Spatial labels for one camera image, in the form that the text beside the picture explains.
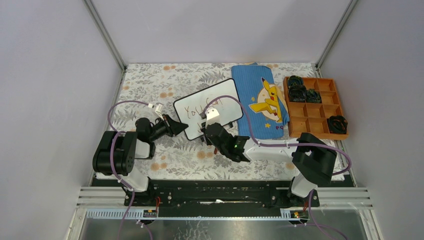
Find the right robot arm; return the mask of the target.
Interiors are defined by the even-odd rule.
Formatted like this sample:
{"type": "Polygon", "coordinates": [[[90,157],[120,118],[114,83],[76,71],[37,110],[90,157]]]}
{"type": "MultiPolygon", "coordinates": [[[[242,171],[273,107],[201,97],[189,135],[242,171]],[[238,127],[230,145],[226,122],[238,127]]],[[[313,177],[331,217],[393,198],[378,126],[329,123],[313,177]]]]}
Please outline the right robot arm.
{"type": "Polygon", "coordinates": [[[275,161],[292,163],[298,170],[287,191],[287,201],[301,205],[318,186],[331,183],[337,152],[317,137],[303,132],[293,141],[253,139],[232,135],[219,123],[207,125],[203,135],[208,145],[233,162],[275,161]]]}

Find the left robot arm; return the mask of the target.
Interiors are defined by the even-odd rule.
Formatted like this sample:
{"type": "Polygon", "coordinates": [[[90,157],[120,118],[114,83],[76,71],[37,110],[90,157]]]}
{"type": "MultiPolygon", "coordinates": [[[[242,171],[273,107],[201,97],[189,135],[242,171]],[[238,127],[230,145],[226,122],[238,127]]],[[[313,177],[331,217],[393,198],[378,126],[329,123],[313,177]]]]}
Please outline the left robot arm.
{"type": "Polygon", "coordinates": [[[152,159],[156,140],[175,137],[188,127],[163,114],[155,122],[145,117],[138,119],[135,131],[105,131],[92,160],[95,178],[115,180],[127,191],[136,192],[135,197],[142,205],[152,204],[155,192],[149,188],[150,178],[136,169],[135,160],[152,159]]]}

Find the small black-framed whiteboard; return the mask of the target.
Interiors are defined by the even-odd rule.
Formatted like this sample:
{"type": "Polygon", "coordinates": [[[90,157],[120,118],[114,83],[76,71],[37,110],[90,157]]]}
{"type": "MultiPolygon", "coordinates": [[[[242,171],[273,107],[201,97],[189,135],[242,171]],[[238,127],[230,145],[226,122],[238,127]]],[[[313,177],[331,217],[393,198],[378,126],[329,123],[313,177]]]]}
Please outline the small black-framed whiteboard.
{"type": "Polygon", "coordinates": [[[192,141],[203,135],[202,124],[207,121],[206,118],[202,118],[203,110],[215,109],[219,113],[218,120],[222,126],[241,119],[244,114],[237,103],[238,100],[235,81],[229,78],[177,99],[173,107],[179,121],[188,125],[184,134],[189,141],[192,141]]]}

